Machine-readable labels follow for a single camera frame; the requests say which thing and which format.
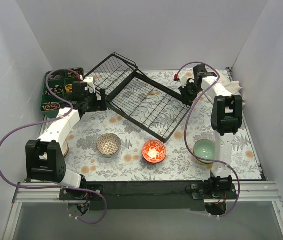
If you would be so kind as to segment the black wire dish rack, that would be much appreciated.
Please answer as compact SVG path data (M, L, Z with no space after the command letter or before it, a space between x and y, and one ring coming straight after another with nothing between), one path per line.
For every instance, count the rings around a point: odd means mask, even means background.
M166 143L189 108L181 94L150 79L137 64L112 53L86 74L96 92L105 91L107 107Z

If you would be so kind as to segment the brown patterned bowl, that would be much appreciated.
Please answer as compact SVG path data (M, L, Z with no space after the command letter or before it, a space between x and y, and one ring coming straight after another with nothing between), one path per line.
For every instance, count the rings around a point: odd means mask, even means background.
M114 157L120 152L121 139L114 133L103 134L97 140L96 148L102 156Z

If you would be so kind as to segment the red floral bowl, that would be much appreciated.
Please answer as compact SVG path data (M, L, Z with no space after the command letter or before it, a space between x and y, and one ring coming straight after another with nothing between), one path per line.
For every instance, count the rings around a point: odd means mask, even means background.
M151 164L161 163L167 156L166 145L160 140L148 140L142 147L143 158Z

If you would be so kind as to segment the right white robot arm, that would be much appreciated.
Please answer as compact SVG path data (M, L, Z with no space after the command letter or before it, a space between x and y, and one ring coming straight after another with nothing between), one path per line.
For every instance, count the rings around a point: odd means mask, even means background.
M232 175L236 173L231 166L232 144L243 123L243 98L232 94L220 83L221 75L217 70L208 72L210 66L200 61L193 64L193 78L180 77L176 73L174 80L180 81L182 102L192 111L202 96L208 95L212 99L210 122L215 133L215 154L209 160L213 164L211 177L191 191L201 197L210 195L219 199L232 191Z

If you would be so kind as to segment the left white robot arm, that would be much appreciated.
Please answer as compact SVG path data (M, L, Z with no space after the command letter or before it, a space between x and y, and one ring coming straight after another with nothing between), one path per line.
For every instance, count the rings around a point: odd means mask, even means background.
M65 156L69 152L66 138L86 113L107 110L104 89L100 90L100 97L101 100L98 100L93 77L72 83L70 103L73 110L61 108L58 113L60 119L53 122L37 140L29 140L25 146L28 178L71 188L70 193L77 200L87 196L88 188L81 183L83 177L66 167Z

